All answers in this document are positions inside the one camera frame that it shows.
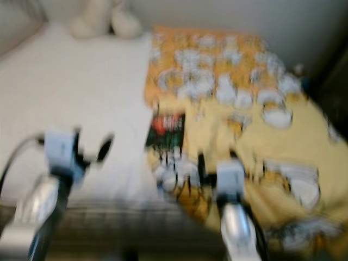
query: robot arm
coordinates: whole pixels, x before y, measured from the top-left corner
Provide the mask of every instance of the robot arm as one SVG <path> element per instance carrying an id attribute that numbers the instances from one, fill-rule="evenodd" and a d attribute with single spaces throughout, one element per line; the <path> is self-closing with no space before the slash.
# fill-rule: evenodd
<path id="1" fill-rule="evenodd" d="M 32 191 L 17 203 L 16 213 L 0 238 L 0 260 L 43 261 L 51 236 L 66 210 L 70 190 L 82 181 L 86 169 L 101 163 L 113 137 L 102 146 L 96 160 L 78 152 L 79 133 L 45 135 L 49 176 L 41 176 Z"/>
<path id="2" fill-rule="evenodd" d="M 228 260 L 269 260 L 261 228 L 251 209 L 243 204 L 244 166 L 238 158 L 217 166 L 217 206 L 221 218 L 221 235 Z"/>

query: cloth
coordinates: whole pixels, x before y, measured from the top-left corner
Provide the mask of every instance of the cloth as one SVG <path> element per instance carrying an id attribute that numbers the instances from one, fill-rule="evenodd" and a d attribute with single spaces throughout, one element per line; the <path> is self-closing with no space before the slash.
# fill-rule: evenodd
<path id="1" fill-rule="evenodd" d="M 180 177 L 166 191 L 219 231 L 214 188 L 191 182 L 198 175 L 192 165 L 203 153 L 207 172 L 215 173 L 232 151 L 245 167 L 245 199 L 271 247 L 338 252 L 330 246 L 348 223 L 348 147 L 301 92 L 300 81 L 255 36 L 159 28 L 153 48 L 147 103 L 159 113 L 187 115 L 185 157 L 177 161 L 190 161 L 190 168 L 159 175 L 161 162 L 149 152 L 159 183 Z"/>

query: white wall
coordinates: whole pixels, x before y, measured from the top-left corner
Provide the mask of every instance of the white wall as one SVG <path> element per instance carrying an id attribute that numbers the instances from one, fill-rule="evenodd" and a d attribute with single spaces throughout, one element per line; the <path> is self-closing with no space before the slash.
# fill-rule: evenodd
<path id="1" fill-rule="evenodd" d="M 43 0 L 67 21 L 83 0 Z M 348 17 L 348 0 L 131 0 L 147 25 L 230 28 L 263 36 L 288 66 L 315 68 Z"/>

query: mattress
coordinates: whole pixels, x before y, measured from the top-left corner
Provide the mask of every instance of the mattress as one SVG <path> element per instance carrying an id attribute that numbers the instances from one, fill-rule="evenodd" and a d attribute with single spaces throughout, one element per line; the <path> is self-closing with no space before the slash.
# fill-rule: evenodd
<path id="1" fill-rule="evenodd" d="M 104 37 L 76 41 L 66 28 L 50 24 L 1 62 L 1 162 L 26 136 L 81 127 L 81 147 L 96 153 L 103 137 L 115 134 L 105 164 L 92 167 L 70 204 L 118 200 L 139 206 L 157 199 L 144 165 L 144 142 L 152 111 L 142 90 L 151 35 L 125 41 Z M 31 149 L 14 163 L 2 203 L 23 196 L 47 172 L 42 151 Z"/>
<path id="2" fill-rule="evenodd" d="M 187 248 L 197 233 L 203 236 L 192 246 L 201 247 L 204 237 L 212 240 L 158 194 L 147 167 L 144 144 L 152 110 L 143 89 L 151 40 L 147 33 L 132 41 L 112 36 L 76 41 L 65 27 L 51 23 L 0 63 L 1 169 L 16 145 L 36 132 L 81 127 L 80 145 L 91 154 L 106 134 L 115 134 L 104 164 L 92 167 L 73 189 L 53 248 Z M 15 160 L 1 195 L 0 227 L 13 217 L 17 199 L 47 171 L 41 150 L 30 148 Z M 173 237 L 177 227 L 183 230 Z M 220 237 L 213 238 L 221 248 Z"/>

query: white plush toy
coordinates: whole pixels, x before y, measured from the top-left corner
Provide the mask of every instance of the white plush toy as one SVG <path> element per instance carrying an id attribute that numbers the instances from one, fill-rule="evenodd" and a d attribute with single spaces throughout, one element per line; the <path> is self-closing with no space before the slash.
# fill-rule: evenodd
<path id="1" fill-rule="evenodd" d="M 138 18 L 131 14 L 128 0 L 85 0 L 86 4 L 71 24 L 75 38 L 95 38 L 109 32 L 110 25 L 120 38 L 135 38 L 142 33 Z"/>

